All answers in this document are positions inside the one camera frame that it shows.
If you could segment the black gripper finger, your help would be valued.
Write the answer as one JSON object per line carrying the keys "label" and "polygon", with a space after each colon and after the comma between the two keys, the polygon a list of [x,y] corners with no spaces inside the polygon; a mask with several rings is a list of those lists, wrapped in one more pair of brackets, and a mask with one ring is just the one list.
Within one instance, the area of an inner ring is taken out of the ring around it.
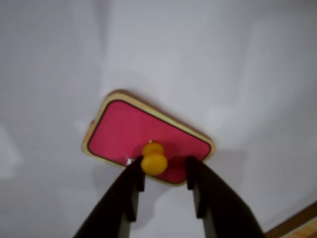
{"label": "black gripper finger", "polygon": [[75,234],[76,238],[128,238],[137,220],[139,193],[145,189],[142,156],[128,165]]}
{"label": "black gripper finger", "polygon": [[206,164],[195,157],[186,158],[186,176],[196,217],[203,220],[205,237],[264,237],[249,206]]}

